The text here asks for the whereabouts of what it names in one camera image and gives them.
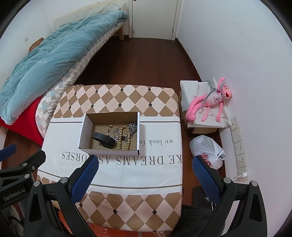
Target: white door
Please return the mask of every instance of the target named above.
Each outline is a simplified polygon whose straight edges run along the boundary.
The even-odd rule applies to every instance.
[[[171,39],[178,0],[133,0],[133,37]]]

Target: bed leg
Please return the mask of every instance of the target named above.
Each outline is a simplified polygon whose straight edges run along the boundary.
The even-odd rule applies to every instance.
[[[123,26],[121,26],[121,28],[119,29],[119,36],[120,36],[120,40],[124,40],[124,30],[123,30]]]

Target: blue comforter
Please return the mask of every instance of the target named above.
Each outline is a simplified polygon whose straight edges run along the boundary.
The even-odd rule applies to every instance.
[[[53,32],[14,68],[0,92],[0,116],[8,125],[65,72],[108,30],[128,19],[123,11],[68,23]]]

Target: pink panther plush toy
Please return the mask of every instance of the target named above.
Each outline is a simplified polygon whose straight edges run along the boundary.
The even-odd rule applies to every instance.
[[[196,97],[193,99],[193,101],[191,102],[191,105],[189,106],[189,109],[185,115],[185,119],[187,121],[195,121],[196,120],[196,112],[202,107],[207,107],[207,111],[206,111],[204,117],[202,118],[202,122],[204,122],[209,114],[210,106],[215,105],[217,103],[220,103],[219,113],[216,116],[216,121],[218,123],[220,122],[224,100],[228,100],[232,97],[232,93],[226,85],[224,85],[223,87],[220,87],[221,83],[224,80],[225,80],[225,78],[220,77],[216,93],[211,93],[211,94],[209,94],[209,96],[202,95],[202,96],[199,96],[199,97]]]

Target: red fabric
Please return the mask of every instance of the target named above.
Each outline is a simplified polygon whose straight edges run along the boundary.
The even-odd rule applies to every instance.
[[[37,107],[41,101],[41,98],[42,97],[40,96],[33,103],[31,103],[12,125],[7,125],[0,118],[0,126],[4,126],[9,130],[19,133],[20,135],[27,137],[42,146],[44,139],[36,126],[37,123],[35,118]]]

